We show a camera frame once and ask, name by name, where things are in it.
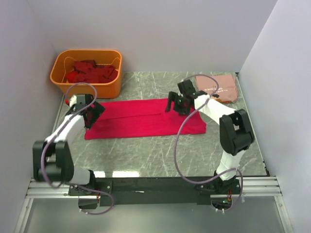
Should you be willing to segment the bright pink t-shirt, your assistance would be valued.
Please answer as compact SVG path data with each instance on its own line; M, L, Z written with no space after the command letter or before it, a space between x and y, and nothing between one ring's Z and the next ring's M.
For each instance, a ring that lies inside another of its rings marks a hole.
M105 111L85 140L176 135L186 116L165 112L167 99L102 102Z

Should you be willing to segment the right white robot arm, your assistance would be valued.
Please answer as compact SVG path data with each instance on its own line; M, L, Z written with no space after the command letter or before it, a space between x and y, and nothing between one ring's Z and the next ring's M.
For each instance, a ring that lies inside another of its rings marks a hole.
M196 113L202 113L219 125L220 144L223 153L214 176L205 181L194 181L185 177L178 169L180 177L192 184L203 185L213 182L217 193L223 194L236 181L240 174L239 165L242 156L255 141L253 128L246 110L227 107L215 100L211 94L196 91L191 80L178 83L179 92L169 92L166 112L174 110L185 115L176 138L179 138L183 127Z

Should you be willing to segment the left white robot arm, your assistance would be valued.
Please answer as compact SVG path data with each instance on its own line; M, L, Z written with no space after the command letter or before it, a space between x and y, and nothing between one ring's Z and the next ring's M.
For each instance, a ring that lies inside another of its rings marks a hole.
M80 185L84 194L92 195L97 189L94 172L74 165L69 146L81 130L92 128L105 108L92 94L73 95L68 106L53 134L33 145L33 177L37 182Z

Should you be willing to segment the orange plastic basket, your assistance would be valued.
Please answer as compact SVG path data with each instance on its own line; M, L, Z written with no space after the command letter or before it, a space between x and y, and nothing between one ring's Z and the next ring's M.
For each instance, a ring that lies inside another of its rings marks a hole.
M50 80L63 93L69 91L69 96L74 94L94 94L94 90L88 85L77 85L70 89L65 75L73 71L76 61L94 60L99 65L113 65L118 73L116 78L109 83L94 83L99 99L115 99L121 92L122 82L122 55L116 50L66 50L60 53L50 73Z

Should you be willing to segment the dark red t-shirt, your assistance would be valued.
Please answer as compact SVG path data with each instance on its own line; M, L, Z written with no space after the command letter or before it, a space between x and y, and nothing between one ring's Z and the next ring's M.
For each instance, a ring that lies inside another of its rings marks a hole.
M94 60L75 61L73 71L65 75L68 83L110 83L118 76L113 65L98 65Z

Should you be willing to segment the folded pink printed t-shirt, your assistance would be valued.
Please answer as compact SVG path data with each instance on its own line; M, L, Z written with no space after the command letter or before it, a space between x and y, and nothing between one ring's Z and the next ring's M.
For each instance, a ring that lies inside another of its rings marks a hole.
M216 75L213 78L217 84L210 78L199 75L196 76L195 81L200 91L205 91L212 98L221 103L234 103L238 99L238 91L236 86L236 79L232 74Z

